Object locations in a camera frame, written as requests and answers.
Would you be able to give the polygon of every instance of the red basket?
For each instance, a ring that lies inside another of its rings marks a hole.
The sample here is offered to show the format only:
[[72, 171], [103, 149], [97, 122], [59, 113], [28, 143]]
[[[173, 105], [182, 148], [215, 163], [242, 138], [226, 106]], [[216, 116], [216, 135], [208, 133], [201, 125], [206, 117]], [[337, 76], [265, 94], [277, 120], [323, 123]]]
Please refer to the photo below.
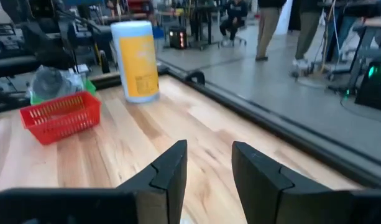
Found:
[[100, 122], [101, 102], [87, 91], [20, 110], [24, 128], [46, 145]]

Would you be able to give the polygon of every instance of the computer tower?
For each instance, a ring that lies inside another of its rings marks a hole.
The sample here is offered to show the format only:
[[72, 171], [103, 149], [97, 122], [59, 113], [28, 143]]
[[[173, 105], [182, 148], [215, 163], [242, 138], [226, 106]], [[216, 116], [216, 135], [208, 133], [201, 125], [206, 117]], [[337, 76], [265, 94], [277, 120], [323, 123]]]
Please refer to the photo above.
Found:
[[370, 63], [355, 103], [381, 110], [381, 62]]
[[170, 47], [186, 49], [188, 47], [186, 29], [184, 27], [171, 27], [169, 30]]

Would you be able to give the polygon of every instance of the wood grain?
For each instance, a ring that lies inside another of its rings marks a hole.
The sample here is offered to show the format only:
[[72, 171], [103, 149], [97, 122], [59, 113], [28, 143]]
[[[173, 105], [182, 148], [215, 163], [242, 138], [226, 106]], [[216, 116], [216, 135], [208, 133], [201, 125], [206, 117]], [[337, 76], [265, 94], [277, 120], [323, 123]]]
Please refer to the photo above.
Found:
[[231, 171], [231, 144], [245, 141], [332, 189], [357, 184], [170, 77], [158, 101], [126, 103], [122, 87], [99, 91], [101, 123], [41, 146], [18, 111], [0, 114], [0, 190], [116, 187], [180, 139], [188, 140], [183, 223], [246, 223]]

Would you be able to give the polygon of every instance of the sneaker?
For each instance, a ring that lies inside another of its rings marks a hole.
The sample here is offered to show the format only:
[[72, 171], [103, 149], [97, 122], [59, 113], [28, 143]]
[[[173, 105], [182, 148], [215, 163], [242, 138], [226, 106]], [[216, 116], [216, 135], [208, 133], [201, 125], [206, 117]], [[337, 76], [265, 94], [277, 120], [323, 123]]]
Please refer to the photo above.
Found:
[[232, 44], [233, 44], [233, 41], [231, 41], [231, 40], [224, 40], [224, 41], [222, 41], [222, 46], [223, 47], [227, 47], [227, 46], [230, 46]]
[[293, 60], [292, 64], [293, 64], [294, 67], [300, 68], [300, 69], [306, 69], [306, 68], [309, 67], [309, 63], [305, 59]]

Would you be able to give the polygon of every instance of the black equipment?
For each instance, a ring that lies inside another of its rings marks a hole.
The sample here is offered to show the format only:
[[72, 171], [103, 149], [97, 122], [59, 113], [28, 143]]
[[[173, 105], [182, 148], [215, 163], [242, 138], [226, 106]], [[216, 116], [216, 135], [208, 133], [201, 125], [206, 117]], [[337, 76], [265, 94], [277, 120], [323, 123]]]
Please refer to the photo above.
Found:
[[381, 224], [381, 190], [330, 190], [243, 142], [232, 169], [248, 224]]
[[30, 55], [20, 41], [13, 24], [0, 24], [0, 59]]
[[54, 18], [55, 6], [53, 0], [27, 0], [30, 15], [34, 19]]
[[381, 110], [381, 62], [371, 62], [355, 103]]
[[183, 140], [115, 189], [5, 190], [0, 223], [180, 223], [186, 170]]
[[186, 29], [184, 27], [170, 27], [170, 47], [186, 49], [188, 47]]

